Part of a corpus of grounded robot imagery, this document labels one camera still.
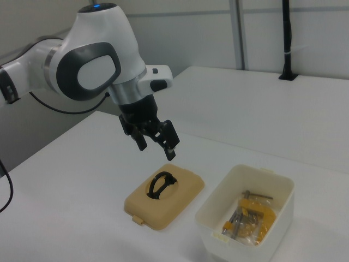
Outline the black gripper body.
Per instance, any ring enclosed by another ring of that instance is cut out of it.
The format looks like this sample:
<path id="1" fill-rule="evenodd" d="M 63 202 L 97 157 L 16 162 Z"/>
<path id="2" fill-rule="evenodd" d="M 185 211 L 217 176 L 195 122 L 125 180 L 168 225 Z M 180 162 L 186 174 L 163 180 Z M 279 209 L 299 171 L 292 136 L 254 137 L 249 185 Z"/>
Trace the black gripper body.
<path id="1" fill-rule="evenodd" d="M 137 102 L 118 107 L 121 111 L 119 119 L 123 128 L 141 124 L 149 124 L 151 127 L 158 128 L 160 124 L 157 117 L 158 107 L 152 94 Z"/>

